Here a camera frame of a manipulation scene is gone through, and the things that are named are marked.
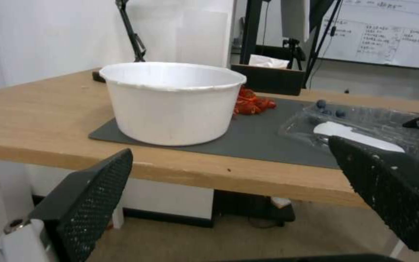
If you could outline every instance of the textured rubber pad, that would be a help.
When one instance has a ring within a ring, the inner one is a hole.
[[[132,168],[130,149],[69,174],[29,217],[40,219],[60,261],[85,261],[95,248]]]
[[[419,161],[336,136],[329,138],[329,148],[355,192],[419,251]]]

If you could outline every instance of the white bowl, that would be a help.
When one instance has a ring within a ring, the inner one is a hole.
[[[227,68],[123,63],[100,70],[119,129],[133,139],[186,146],[222,136],[246,77]]]

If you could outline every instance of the tripod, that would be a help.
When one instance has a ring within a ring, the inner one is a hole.
[[[292,65],[294,63],[294,60],[296,59],[297,61],[297,65],[298,65],[298,70],[302,70],[302,64],[301,61],[305,61],[306,59],[306,55],[303,52],[302,48],[298,46],[298,44],[300,43],[299,40],[293,39],[293,38],[289,38],[282,40],[282,48],[286,47],[286,44],[288,44],[289,46],[287,47],[287,57],[289,57],[289,64],[287,65],[287,69],[292,69]]]

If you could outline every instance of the gray mat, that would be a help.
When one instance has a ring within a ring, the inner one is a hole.
[[[115,119],[108,121],[88,137],[138,146],[339,169],[331,154],[278,135],[279,127],[295,112],[310,103],[276,99],[276,104],[278,105],[276,109],[266,110],[261,115],[236,116],[231,120],[228,131],[222,137],[193,146],[155,146],[136,141],[119,130]]]

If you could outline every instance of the plastic container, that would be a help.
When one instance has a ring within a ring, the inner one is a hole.
[[[119,129],[133,139],[186,146],[222,136],[246,77],[227,68],[181,63],[104,67]]]
[[[323,102],[321,108],[318,102],[297,112],[281,126],[278,134],[331,154],[328,139],[315,134],[314,130],[321,123],[333,122],[351,127],[354,133],[395,144],[419,159],[419,129],[402,127],[419,114]],[[343,116],[339,117],[338,111],[343,112]]]

